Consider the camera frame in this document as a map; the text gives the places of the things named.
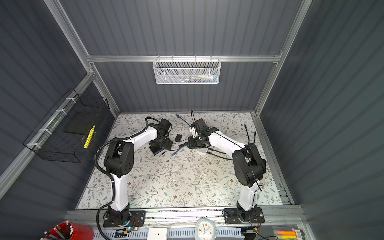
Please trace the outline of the large black power adapter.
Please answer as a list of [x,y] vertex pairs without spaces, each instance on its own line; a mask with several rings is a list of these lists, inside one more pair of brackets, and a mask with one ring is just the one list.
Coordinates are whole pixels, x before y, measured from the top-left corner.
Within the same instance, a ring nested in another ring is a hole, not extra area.
[[175,150],[175,151],[180,150],[181,147],[184,146],[184,145],[183,145],[183,142],[184,142],[184,141],[187,141],[187,140],[188,140],[188,139],[183,139],[183,136],[180,135],[180,134],[178,134],[178,135],[176,136],[176,138],[175,138],[175,142],[180,143],[180,144],[179,144],[179,148],[178,148],[177,150]]

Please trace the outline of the white network switch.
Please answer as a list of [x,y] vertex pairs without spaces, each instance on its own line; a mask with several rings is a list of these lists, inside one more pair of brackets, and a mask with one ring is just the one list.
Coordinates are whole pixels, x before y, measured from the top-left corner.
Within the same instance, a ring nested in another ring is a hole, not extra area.
[[208,150],[209,150],[208,148],[196,149],[197,153],[201,155],[206,155]]

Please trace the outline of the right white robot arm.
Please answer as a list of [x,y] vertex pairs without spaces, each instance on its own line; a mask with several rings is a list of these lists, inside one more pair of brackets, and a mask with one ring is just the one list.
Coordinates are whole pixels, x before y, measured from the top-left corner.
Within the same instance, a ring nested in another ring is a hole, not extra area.
[[231,139],[216,127],[208,127],[203,119],[190,126],[191,137],[188,138],[189,149],[216,147],[232,158],[235,176],[241,183],[238,207],[249,212],[257,205],[257,193],[261,191],[260,181],[267,171],[267,161],[262,159],[253,143],[240,143]]

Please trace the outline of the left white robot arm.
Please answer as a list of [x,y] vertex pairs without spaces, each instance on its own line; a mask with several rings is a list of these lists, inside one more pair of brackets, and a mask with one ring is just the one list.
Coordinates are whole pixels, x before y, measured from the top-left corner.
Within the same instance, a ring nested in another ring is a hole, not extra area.
[[172,148],[173,142],[169,138],[172,124],[168,120],[146,117],[145,123],[142,130],[131,136],[105,142],[94,156],[95,167],[111,181],[112,199],[106,207],[118,213],[130,205],[127,184],[128,174],[134,166],[135,151],[147,143],[163,150]]

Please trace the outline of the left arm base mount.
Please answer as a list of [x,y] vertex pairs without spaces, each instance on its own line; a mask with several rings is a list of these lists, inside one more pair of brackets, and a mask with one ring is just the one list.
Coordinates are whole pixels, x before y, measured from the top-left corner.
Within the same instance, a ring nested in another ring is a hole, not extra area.
[[115,211],[107,210],[104,216],[103,227],[142,227],[146,218],[145,211]]

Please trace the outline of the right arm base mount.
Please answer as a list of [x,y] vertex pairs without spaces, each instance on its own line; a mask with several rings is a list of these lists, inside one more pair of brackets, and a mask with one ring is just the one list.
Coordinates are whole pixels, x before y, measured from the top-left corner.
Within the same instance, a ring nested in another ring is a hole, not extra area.
[[222,214],[227,225],[234,224],[263,224],[265,217],[261,208],[252,208],[244,211],[242,208],[225,208]]

